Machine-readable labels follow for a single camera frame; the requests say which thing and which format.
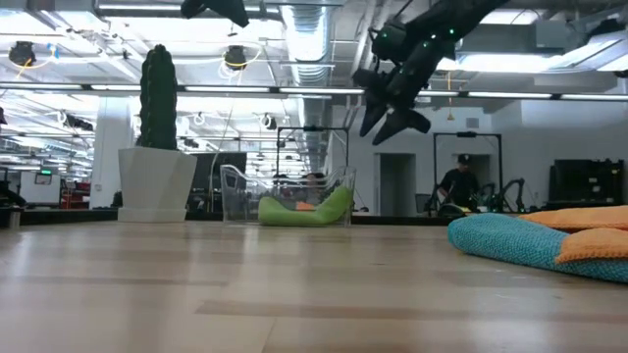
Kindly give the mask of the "orange microfiber towel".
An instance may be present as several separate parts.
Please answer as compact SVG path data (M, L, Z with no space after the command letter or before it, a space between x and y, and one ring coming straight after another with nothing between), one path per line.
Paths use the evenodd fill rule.
M540 211L520 219L567 233L557 264L628 260L628 205Z

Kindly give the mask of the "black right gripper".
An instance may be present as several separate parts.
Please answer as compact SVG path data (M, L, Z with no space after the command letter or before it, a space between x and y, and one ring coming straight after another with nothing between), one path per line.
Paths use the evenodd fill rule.
M432 62L404 63L387 87L388 104L396 109L413 108L418 93L432 74ZM367 102L359 136L366 136L387 110L386 103ZM423 114L413 110L394 110L387 114L384 124L375 135L373 144L379 145L409 128L427 133L431 129L431 122Z

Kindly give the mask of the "tall green cactus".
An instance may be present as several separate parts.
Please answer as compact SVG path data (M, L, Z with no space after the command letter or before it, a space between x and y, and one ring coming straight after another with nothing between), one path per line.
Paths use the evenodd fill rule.
M142 63L137 146L178 149L177 93L178 81L172 55L164 45L157 44Z

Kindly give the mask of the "blue microfiber towel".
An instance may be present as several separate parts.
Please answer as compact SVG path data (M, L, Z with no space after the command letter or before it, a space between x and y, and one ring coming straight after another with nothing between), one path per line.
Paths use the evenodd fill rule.
M505 263L628 284L628 260L585 260L558 264L563 231L501 214L452 221L447 240L456 249Z

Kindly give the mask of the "ceiling light strip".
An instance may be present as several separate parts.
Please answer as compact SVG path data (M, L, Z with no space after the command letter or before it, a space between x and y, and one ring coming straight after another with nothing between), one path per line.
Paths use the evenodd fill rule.
M94 83L45 83L0 81L0 90L35 92L67 92L93 94L137 94L139 84L94 84ZM249 85L178 85L178 93L192 94L279 94L279 95L361 95L361 88L333 87L279 87Z

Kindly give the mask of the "green microfiber towel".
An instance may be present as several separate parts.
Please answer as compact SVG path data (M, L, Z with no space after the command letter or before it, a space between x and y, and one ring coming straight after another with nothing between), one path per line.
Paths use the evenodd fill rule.
M284 207L273 197L259 201L258 221L261 225L277 227L325 227L342 219L353 202L353 190L345 186L336 188L313 211L296 211Z

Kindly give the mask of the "silver ceiling duct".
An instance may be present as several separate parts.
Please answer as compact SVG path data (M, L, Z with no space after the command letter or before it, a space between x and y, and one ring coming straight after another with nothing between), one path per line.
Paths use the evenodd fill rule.
M329 83L331 69L323 66L329 59L331 13L325 7L284 5L286 42L293 84L299 88L323 87ZM322 98L300 98L297 103L302 126L330 123L330 103Z

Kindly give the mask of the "white plant pot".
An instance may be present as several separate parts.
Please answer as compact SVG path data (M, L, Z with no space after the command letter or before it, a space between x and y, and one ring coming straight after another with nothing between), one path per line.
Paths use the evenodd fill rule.
M197 159L180 151L133 147L119 151L123 206L118 221L182 223Z

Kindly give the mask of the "clear plastic bin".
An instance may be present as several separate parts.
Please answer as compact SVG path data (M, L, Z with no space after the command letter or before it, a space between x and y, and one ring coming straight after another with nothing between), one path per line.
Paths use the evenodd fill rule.
M317 205L300 200L304 177L253 177L241 173L236 167L225 165L221 168L223 218L226 223L258 224L258 207L262 197L270 196L284 207L296 211L313 211L323 203L339 186L353 190L353 202L346 215L338 222L328 225L349 226L354 204L356 170L353 167L340 167L325 176L325 189Z

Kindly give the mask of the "black monitor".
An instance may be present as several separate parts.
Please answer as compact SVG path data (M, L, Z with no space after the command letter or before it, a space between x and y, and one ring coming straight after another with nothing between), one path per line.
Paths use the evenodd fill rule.
M187 200L190 211L223 212L221 167L231 165L244 173L247 156L244 152L194 154L196 168Z

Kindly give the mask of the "black rack frame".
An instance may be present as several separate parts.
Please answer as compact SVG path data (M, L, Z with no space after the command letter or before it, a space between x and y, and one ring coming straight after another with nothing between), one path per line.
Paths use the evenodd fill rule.
M474 209L467 209L450 203L445 200L438 192L438 187L442 179L438 179L438 138L440 136L455 136L456 138L477 138L477 137L493 137L497 141L497 183L492 183L493 193L483 196L483 188L479 183L479 191L475 198L477 204ZM465 217L470 214L488 213L491 211L502 210L501 206L497 205L498 195L503 190L503 166L502 166L502 137L498 133L479 133L474 131L462 131L462 132L437 132L433 136L434 147L434 181L436 182L434 191L431 196L431 203L433 210L441 218L459 218Z

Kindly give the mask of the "person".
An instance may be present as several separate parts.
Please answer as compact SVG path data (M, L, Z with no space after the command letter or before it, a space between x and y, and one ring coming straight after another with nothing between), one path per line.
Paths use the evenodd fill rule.
M445 173L438 187L438 192L445 200L469 210L476 207L475 198L479 191L479 181L470 170L471 162L471 155L460 154L457 167Z
M325 175L320 172L309 173L304 179L300 200L312 205L319 204L325 189Z

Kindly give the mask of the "black cabinet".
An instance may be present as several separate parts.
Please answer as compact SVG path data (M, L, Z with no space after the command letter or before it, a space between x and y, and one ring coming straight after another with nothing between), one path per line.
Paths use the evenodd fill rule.
M616 206L624 203L624 161L555 160L549 169L549 205Z

